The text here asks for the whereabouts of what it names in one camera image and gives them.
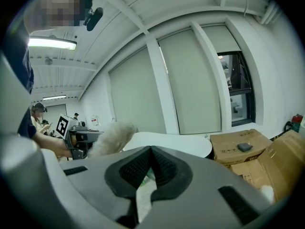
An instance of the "window frame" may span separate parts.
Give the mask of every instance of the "window frame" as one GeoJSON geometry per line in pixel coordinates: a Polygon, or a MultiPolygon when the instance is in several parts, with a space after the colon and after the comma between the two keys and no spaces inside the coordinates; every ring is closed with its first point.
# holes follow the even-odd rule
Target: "window frame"
{"type": "Polygon", "coordinates": [[[251,74],[250,74],[248,65],[246,63],[246,60],[244,58],[244,55],[241,51],[220,52],[217,54],[217,56],[226,56],[226,55],[237,55],[239,57],[241,64],[244,66],[245,76],[247,78],[247,81],[249,82],[249,87],[246,87],[243,89],[235,89],[235,90],[231,90],[231,91],[229,89],[230,96],[245,94],[246,102],[247,102],[247,118],[244,120],[232,122],[232,127],[255,122],[255,94],[254,94],[251,74]]]}

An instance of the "hand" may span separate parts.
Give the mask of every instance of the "hand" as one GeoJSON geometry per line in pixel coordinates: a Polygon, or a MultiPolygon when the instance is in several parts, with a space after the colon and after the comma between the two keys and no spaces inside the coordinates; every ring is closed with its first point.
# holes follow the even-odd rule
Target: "hand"
{"type": "Polygon", "coordinates": [[[58,156],[65,156],[68,158],[72,158],[71,151],[65,145],[64,140],[63,139],[58,139],[58,140],[59,140],[58,146],[60,148],[60,155],[58,155],[58,156]]]}
{"type": "Polygon", "coordinates": [[[44,129],[44,130],[48,130],[50,127],[51,127],[51,125],[45,125],[45,126],[43,127],[43,129],[44,129]]]}

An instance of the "gray device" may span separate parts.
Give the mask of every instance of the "gray device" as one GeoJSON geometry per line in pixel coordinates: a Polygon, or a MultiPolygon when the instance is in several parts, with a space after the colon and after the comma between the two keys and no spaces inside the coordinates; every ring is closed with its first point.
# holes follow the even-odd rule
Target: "gray device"
{"type": "Polygon", "coordinates": [[[3,178],[46,228],[254,229],[283,206],[271,206],[215,161],[164,147],[59,163],[52,151],[29,139],[1,136],[0,142],[3,178]],[[136,190],[149,168],[157,189],[150,198],[152,209],[139,224],[136,190]]]}
{"type": "Polygon", "coordinates": [[[240,151],[247,152],[250,151],[253,146],[248,143],[240,143],[237,145],[237,147],[240,151]]]}

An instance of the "fluorescent ceiling light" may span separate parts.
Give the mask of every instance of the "fluorescent ceiling light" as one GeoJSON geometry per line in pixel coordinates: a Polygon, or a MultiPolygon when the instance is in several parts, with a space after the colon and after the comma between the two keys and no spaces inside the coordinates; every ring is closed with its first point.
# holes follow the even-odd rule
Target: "fluorescent ceiling light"
{"type": "Polygon", "coordinates": [[[53,96],[53,97],[44,97],[43,100],[51,100],[51,99],[58,99],[58,98],[65,98],[66,95],[60,95],[60,96],[53,96]]]}
{"type": "Polygon", "coordinates": [[[52,37],[31,36],[29,47],[49,47],[75,50],[77,42],[52,37]]]}

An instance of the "cardboard box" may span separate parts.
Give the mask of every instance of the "cardboard box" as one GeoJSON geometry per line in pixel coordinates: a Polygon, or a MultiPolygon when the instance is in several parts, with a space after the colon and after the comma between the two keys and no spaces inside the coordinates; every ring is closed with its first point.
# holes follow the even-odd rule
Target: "cardboard box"
{"type": "Polygon", "coordinates": [[[257,160],[230,167],[257,189],[271,185],[275,201],[292,193],[304,168],[305,140],[295,131],[276,139],[257,160]]]}
{"type": "Polygon", "coordinates": [[[230,169],[257,189],[263,185],[271,186],[268,175],[257,159],[232,165],[230,169]]]}
{"type": "Polygon", "coordinates": [[[290,195],[305,168],[305,140],[295,131],[276,139],[258,158],[276,201],[290,195]]]}
{"type": "Polygon", "coordinates": [[[258,158],[272,143],[255,129],[211,135],[210,140],[213,145],[215,161],[226,167],[258,158]],[[240,143],[248,143],[253,147],[250,151],[242,152],[237,147],[240,143]]]}

